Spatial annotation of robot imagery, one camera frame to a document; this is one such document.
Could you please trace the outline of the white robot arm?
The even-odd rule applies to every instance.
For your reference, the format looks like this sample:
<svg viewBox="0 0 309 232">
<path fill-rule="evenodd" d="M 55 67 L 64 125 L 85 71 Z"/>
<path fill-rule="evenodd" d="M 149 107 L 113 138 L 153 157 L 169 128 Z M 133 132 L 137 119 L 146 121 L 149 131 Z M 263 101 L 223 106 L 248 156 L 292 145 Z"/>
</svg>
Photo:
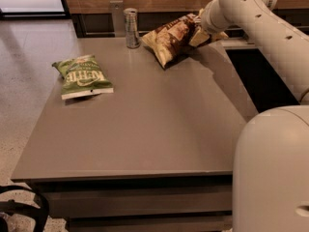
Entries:
<svg viewBox="0 0 309 232">
<path fill-rule="evenodd" d="M 297 100 L 242 130 L 233 168 L 233 232 L 309 232 L 309 38 L 272 11 L 276 0 L 212 0 L 209 34 L 239 26 Z"/>
</svg>

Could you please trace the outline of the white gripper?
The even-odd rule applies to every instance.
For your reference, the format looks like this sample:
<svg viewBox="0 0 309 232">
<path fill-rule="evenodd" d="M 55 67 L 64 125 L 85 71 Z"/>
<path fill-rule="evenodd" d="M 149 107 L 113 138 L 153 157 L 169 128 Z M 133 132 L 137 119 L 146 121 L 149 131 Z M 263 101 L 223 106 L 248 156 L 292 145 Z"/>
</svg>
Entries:
<svg viewBox="0 0 309 232">
<path fill-rule="evenodd" d="M 210 1 L 205 8 L 199 10 L 193 20 L 194 22 L 201 22 L 202 27 L 195 30 L 189 41 L 191 46 L 198 47 L 203 44 L 228 39 L 228 35 L 223 31 L 229 28 L 232 22 L 223 14 L 219 0 Z"/>
</svg>

